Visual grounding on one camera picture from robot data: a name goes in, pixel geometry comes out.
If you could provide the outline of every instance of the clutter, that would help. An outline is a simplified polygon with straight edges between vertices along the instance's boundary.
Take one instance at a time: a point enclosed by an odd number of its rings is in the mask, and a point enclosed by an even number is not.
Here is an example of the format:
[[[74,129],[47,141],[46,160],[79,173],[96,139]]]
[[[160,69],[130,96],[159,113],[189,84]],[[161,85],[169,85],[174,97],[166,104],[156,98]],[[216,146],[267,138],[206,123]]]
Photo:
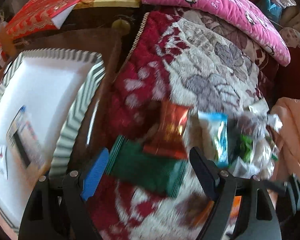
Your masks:
[[[282,128],[282,122],[277,114],[268,114],[267,125],[269,125],[277,133],[279,133]]]
[[[227,116],[221,113],[198,112],[202,128],[205,157],[219,168],[228,166]]]
[[[118,136],[110,152],[106,174],[159,195],[175,198],[187,165],[187,160],[145,153],[139,143]]]
[[[273,175],[274,172],[274,160],[271,159],[270,162],[267,165],[266,169],[263,169],[260,173],[259,176],[261,179],[270,179]]]
[[[170,101],[163,101],[160,126],[151,143],[143,151],[154,155],[187,159],[188,154],[182,142],[182,136],[188,120],[190,107],[179,106]]]
[[[240,135],[239,156],[245,163],[249,163],[253,152],[252,139],[245,135]]]
[[[267,167],[272,156],[271,148],[266,139],[254,142],[253,151],[254,155],[251,163],[258,167],[260,170],[263,170]]]
[[[274,159],[275,161],[278,161],[279,149],[278,149],[277,145],[275,144],[275,142],[273,141],[273,139],[270,137],[268,131],[267,131],[267,135],[266,135],[266,141],[268,142],[268,144],[271,148],[272,159]]]
[[[228,135],[228,159],[229,164],[233,163],[238,157],[238,140],[240,140],[240,131],[237,128],[237,120],[228,118],[227,121],[227,135]]]

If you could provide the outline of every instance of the green wrapper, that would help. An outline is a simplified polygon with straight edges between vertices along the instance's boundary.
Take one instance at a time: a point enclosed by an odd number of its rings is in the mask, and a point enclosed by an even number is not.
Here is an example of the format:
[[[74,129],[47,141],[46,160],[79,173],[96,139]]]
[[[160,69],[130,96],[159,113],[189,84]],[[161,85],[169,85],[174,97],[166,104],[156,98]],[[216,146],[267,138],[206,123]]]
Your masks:
[[[106,174],[159,195],[177,197],[188,161],[144,153],[142,148],[139,143],[118,136]]]

